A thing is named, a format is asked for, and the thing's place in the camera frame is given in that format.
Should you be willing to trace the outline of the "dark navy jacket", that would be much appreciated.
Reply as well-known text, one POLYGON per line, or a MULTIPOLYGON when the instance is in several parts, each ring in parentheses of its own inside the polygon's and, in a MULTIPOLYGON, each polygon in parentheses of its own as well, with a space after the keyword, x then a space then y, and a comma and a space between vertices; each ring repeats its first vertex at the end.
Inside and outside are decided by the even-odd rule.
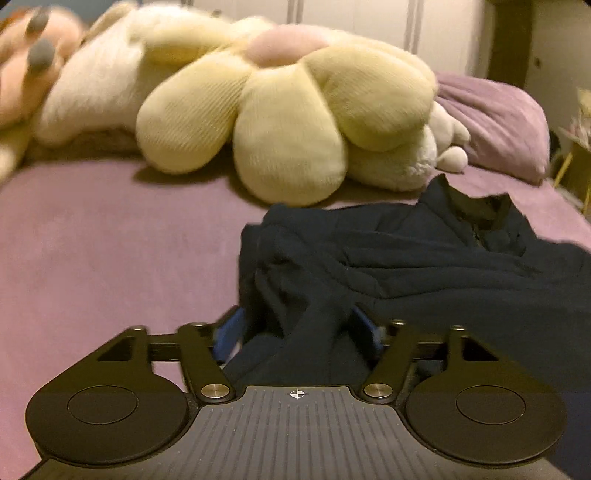
POLYGON ((253 384, 359 385, 370 373, 353 308, 423 329, 459 324, 558 390, 554 462, 590 475, 590 255, 536 236, 507 195, 434 178, 413 205, 279 205, 242 231, 245 344, 224 372, 253 384))

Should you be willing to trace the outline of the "yellow side table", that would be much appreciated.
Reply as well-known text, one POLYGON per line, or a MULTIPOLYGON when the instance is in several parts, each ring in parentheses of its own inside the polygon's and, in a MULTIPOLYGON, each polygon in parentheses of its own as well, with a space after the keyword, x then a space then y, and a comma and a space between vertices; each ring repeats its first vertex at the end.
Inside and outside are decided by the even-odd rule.
POLYGON ((590 146, 566 131, 564 135, 570 147, 553 180, 553 186, 579 199, 581 213, 587 216, 590 214, 590 146))

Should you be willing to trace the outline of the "purple pillow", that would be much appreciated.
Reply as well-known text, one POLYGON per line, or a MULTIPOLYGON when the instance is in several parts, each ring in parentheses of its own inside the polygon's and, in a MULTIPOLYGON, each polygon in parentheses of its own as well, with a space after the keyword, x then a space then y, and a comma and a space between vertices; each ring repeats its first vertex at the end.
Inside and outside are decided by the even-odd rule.
POLYGON ((550 134, 543 108, 526 91, 501 82, 439 73, 437 101, 471 135, 473 166, 540 184, 550 164, 550 134))

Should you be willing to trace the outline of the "paper-wrapped flower bouquet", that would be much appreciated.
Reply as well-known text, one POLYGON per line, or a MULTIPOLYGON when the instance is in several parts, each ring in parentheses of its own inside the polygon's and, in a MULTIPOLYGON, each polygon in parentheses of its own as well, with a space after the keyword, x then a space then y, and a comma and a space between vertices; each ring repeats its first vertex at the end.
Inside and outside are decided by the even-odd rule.
POLYGON ((590 143, 591 130, 591 91, 577 88, 578 113, 572 118, 570 132, 582 142, 590 143))

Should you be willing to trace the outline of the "white plush bunny toy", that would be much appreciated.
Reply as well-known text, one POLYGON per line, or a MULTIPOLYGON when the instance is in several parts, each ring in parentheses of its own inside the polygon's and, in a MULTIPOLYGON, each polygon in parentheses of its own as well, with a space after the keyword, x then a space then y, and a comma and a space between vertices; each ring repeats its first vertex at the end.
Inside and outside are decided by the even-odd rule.
MULTIPOLYGON (((204 16, 236 22, 170 4, 113 4, 84 34, 80 47, 66 61, 31 117, 1 126, 2 177, 13 174, 32 142, 60 147, 83 134, 125 130, 134 136, 142 154, 135 136, 137 114, 147 96, 173 75, 174 68, 147 60, 133 30, 204 16)), ((464 171, 470 134, 439 104, 437 96, 429 126, 438 149, 435 170, 464 171)))

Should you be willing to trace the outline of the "yellow flower plush cushion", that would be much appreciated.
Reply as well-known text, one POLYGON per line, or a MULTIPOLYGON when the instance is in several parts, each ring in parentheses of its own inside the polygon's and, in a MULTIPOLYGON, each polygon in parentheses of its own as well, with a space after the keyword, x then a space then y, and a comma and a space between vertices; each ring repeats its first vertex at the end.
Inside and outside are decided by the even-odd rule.
POLYGON ((438 82, 404 49, 259 18, 204 16, 133 37, 147 60, 174 68, 136 117, 140 150, 160 172, 197 171, 230 147, 250 194, 308 206, 346 178, 412 191, 436 168, 438 82))

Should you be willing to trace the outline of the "pink plush toy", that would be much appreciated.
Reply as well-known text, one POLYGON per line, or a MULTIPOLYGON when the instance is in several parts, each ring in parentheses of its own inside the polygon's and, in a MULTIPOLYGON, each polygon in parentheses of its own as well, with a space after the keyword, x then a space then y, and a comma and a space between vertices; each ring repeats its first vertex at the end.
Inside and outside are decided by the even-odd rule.
POLYGON ((61 6, 33 7, 1 21, 1 126, 31 117, 80 47, 86 25, 61 6))

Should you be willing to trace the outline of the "dark wooden door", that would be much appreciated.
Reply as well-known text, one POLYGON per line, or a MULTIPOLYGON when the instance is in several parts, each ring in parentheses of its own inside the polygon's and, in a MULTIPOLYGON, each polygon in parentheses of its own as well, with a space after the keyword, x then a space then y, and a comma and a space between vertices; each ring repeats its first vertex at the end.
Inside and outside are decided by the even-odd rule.
POLYGON ((495 16, 487 78, 523 88, 533 35, 532 0, 491 1, 495 16))

